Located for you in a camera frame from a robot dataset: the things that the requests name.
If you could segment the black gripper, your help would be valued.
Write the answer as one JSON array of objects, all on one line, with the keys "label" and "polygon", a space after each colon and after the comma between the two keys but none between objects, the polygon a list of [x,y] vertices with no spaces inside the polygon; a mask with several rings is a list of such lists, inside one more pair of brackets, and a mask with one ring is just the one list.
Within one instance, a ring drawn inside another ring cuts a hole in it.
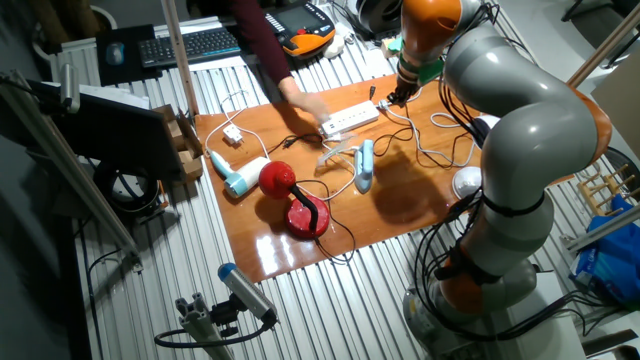
[{"label": "black gripper", "polygon": [[409,82],[402,78],[397,79],[397,86],[394,93],[387,96],[387,100],[391,105],[399,105],[405,107],[411,101],[411,97],[420,89],[417,82]]}]

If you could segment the person's bare hand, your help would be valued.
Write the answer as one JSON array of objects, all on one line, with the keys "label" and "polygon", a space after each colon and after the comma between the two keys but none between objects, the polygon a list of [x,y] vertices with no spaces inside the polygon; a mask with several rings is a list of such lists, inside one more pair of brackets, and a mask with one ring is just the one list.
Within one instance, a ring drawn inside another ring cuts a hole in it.
[{"label": "person's bare hand", "polygon": [[316,93],[297,91],[287,93],[285,98],[291,106],[311,114],[318,123],[324,123],[330,118],[326,103]]}]

